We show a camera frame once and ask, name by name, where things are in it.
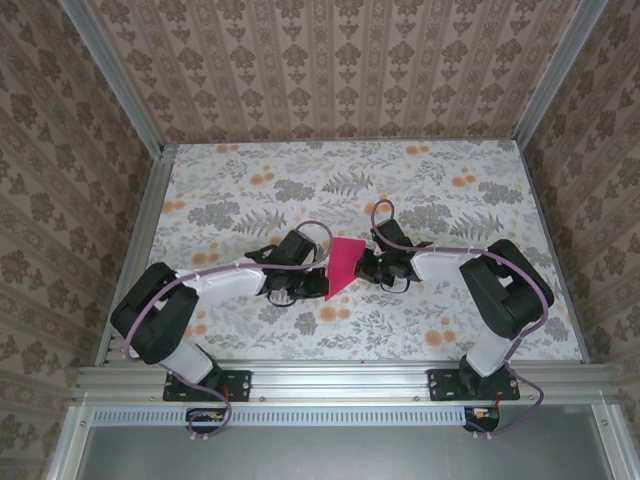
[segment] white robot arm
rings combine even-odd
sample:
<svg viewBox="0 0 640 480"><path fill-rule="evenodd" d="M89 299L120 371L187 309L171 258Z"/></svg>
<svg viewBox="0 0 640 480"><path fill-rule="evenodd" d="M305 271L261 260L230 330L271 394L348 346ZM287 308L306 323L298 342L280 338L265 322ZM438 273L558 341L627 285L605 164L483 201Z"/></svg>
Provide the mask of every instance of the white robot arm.
<svg viewBox="0 0 640 480"><path fill-rule="evenodd" d="M246 258L199 276L197 272L173 271L164 263L151 265L111 314L111 323L130 337L129 355L147 364L160 364L192 384L215 388L220 369L206 352L184 339L184 332L198 299L206 295L216 302L231 298L267 295L285 290L289 299L323 297L329 282L324 268L309 269L303 262L317 246L298 230L290 231L280 245L269 245L246 254ZM185 278L182 282L176 279ZM167 293L139 318L162 289Z"/></svg>
<svg viewBox="0 0 640 480"><path fill-rule="evenodd" d="M433 248L430 243L414 247L393 218L375 225L371 232L382 253L376 255L371 249L365 250L356 265L359 277L388 288L396 279L404 279L405 290L411 282L428 280L467 286L484 325L476 343L460 362L460 393L467 397L494 394L491 379L504 378L502 367L517 348L519 336L542 316L544 308L539 293L547 306L553 304L549 285L509 240L498 240L483 255L473 248L443 249L452 253L437 248L424 252ZM527 278L517 274L514 267Z"/></svg>

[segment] table surface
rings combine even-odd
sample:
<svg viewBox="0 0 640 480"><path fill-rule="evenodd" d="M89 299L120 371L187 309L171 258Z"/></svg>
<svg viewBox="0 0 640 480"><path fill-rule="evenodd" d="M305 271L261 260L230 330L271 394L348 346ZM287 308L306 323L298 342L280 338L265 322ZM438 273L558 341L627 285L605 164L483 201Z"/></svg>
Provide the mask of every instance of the table surface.
<svg viewBox="0 0 640 480"><path fill-rule="evenodd" d="M233 262L306 219L371 243L369 214L380 198L394 202L414 243L486 248L512 240L556 297L546 326L514 358L582 359L520 154L508 140L180 145L150 263ZM326 248L320 228L306 233ZM482 325L464 285L422 282L394 295L356 280L329 301L290 308L264 296L204 297L185 335L227 359L457 360Z"/></svg>

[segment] patterned wallpaper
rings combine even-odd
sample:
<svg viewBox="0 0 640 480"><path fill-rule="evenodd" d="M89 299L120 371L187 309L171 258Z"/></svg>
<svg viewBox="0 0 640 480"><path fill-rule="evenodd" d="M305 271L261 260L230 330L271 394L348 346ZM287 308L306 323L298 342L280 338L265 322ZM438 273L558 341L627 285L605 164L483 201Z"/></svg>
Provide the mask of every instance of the patterned wallpaper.
<svg viewBox="0 0 640 480"><path fill-rule="evenodd" d="M525 154L587 346L640 446L640 2L609 1Z"/></svg>
<svg viewBox="0 0 640 480"><path fill-rule="evenodd" d="M88 0L167 143L508 137L578 0Z"/></svg>
<svg viewBox="0 0 640 480"><path fill-rule="evenodd" d="M40 478L150 159L54 1L0 2L0 478Z"/></svg>

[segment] black cable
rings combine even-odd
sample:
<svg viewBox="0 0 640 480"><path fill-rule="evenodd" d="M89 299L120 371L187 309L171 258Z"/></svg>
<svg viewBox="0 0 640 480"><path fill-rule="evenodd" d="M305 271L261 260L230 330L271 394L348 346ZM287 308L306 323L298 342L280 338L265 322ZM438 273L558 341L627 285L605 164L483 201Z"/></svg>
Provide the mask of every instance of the black cable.
<svg viewBox="0 0 640 480"><path fill-rule="evenodd" d="M387 290L387 289L385 289L385 288L383 287L383 285L384 285L384 283L381 283L381 284L380 284L380 289L381 289L383 292L386 292L386 293L393 293L393 294L395 294L395 295L400 295L401 293L405 293L407 290L409 290L409 285L411 285L411 280L409 280L409 279L407 278L407 283L406 283L406 285L404 286L404 290L402 290L401 292L394 292L393 290Z"/></svg>
<svg viewBox="0 0 640 480"><path fill-rule="evenodd" d="M272 294L272 293L273 293L273 292L269 292L269 293L267 293L267 300L268 300L268 301L269 301L269 303L270 303L271 305L273 305L274 307L278 307L278 308L287 308L287 307L291 307L292 305L294 305L294 304L297 302L297 300L293 300L293 301L292 301L292 302L290 302L290 303L274 303L274 301L273 301L273 300L271 300L271 294Z"/></svg>

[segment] gray leaf pattern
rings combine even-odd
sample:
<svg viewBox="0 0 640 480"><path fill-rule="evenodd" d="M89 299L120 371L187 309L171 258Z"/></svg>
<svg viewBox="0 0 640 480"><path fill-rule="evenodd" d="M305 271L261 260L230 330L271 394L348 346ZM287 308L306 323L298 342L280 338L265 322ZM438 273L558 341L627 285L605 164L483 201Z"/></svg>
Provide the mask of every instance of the gray leaf pattern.
<svg viewBox="0 0 640 480"><path fill-rule="evenodd" d="M293 324L293 328L298 330L300 335L313 335L317 327L316 317L311 312L301 313Z"/></svg>
<svg viewBox="0 0 640 480"><path fill-rule="evenodd" d="M242 261L245 252L277 244L307 219L325 222L336 236L372 245L371 210L380 198L389 198L414 242L458 247L486 247L500 238L515 242L556 295L546 328L527 339L516 358L579 359L556 267L512 145L181 145L150 261L176 269ZM383 205L379 219L388 215ZM319 252L326 250L320 229L310 225L305 234L317 241ZM280 292L273 300L288 301ZM202 296L198 312L189 323L191 339L216 358L229 359L459 359L482 326L466 287L443 281L415 283L407 293L392 295L356 280L328 301L299 301L289 308L270 305L264 296L222 303Z"/></svg>

